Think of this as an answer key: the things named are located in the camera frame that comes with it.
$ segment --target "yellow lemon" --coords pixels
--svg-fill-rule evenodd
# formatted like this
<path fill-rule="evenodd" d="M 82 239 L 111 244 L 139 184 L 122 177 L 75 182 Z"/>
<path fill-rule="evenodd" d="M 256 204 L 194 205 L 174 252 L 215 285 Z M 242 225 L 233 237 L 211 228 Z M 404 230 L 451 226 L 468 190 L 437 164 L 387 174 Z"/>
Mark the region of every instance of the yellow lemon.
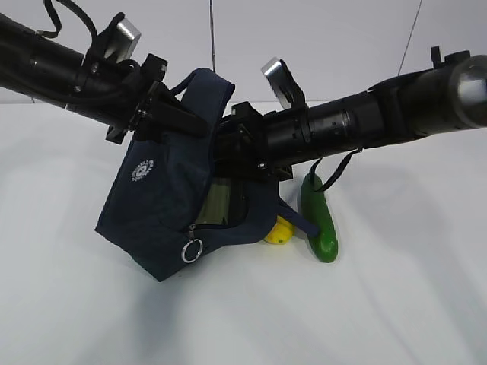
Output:
<path fill-rule="evenodd" d="M 282 217 L 277 217 L 277 223 L 264 239 L 273 245 L 284 245 L 294 235 L 294 226 Z"/>

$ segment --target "white backdrop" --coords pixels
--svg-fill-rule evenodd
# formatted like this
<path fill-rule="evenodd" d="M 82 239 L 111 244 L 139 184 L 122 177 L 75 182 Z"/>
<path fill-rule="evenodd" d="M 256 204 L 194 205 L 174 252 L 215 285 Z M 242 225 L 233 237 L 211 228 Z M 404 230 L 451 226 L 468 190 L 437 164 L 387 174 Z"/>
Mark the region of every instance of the white backdrop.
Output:
<path fill-rule="evenodd" d="M 235 100 L 272 100 L 259 67 L 284 58 L 308 99 L 396 75 L 419 1 L 214 1 L 217 70 Z M 118 11 L 142 31 L 135 54 L 170 61 L 174 85 L 210 66 L 208 1 L 78 2 L 103 29 Z M 483 0 L 424 0 L 403 72 L 429 47 L 487 53 Z M 62 44 L 82 24 L 58 6 Z M 41 0 L 0 12 L 51 29 Z M 29 103 L 0 90 L 0 103 Z M 255 104 L 261 111 L 276 103 Z M 283 247 L 221 249 L 162 284 L 94 231 L 125 147 L 47 105 L 1 105 L 0 363 L 487 363 L 487 131 L 366 151 L 329 192 L 341 251 L 302 235 Z M 322 162 L 323 178 L 342 156 Z M 309 164 L 282 184 L 296 204 Z"/>
<path fill-rule="evenodd" d="M 125 148 L 52 106 L 0 115 L 0 363 L 487 363 L 487 131 L 358 155 L 328 195 L 334 264 L 294 238 L 159 284 L 93 231 Z"/>

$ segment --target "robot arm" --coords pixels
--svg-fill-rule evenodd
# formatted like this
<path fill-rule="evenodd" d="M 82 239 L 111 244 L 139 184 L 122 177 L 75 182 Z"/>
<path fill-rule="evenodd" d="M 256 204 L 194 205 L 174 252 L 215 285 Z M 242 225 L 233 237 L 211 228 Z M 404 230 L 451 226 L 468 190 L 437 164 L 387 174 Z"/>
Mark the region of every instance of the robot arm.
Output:
<path fill-rule="evenodd" d="M 140 33 L 123 14 L 102 33 L 91 31 L 86 55 L 46 33 L 0 14 L 0 86 L 107 124 L 107 139 L 118 144 L 128 131 L 155 141 L 165 129 L 206 134 L 205 121 L 162 82 L 165 60 L 129 59 Z M 443 60 L 435 47 L 431 58 L 432 69 L 312 108 L 286 64 L 273 59 L 263 71 L 284 110 L 262 116 L 249 103 L 234 106 L 219 129 L 216 175 L 290 179 L 292 165 L 307 160 L 486 127 L 487 56 L 464 51 Z"/>

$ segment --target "green toy vegetable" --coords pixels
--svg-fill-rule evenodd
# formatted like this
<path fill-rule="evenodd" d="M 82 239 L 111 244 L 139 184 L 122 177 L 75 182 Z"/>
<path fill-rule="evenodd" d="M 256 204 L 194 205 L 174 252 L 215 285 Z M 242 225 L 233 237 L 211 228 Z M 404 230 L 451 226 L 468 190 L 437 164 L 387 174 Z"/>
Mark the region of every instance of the green toy vegetable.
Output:
<path fill-rule="evenodd" d="M 329 213 L 324 192 L 315 192 L 322 186 L 320 178 L 316 175 L 311 182 L 311 173 L 304 178 L 301 186 L 301 210 L 303 216 L 320 228 L 316 237 L 308 236 L 311 249 L 322 262 L 333 262 L 338 255 L 338 240 L 335 226 Z"/>

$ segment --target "bag logo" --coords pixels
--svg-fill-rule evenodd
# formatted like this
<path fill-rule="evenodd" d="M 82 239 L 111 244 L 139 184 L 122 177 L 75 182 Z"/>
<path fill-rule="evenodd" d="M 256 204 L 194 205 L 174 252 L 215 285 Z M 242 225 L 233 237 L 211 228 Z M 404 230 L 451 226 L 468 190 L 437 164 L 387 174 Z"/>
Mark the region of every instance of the bag logo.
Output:
<path fill-rule="evenodd" d="M 132 181 L 144 179 L 154 168 L 154 160 L 147 160 L 140 163 L 132 173 Z"/>

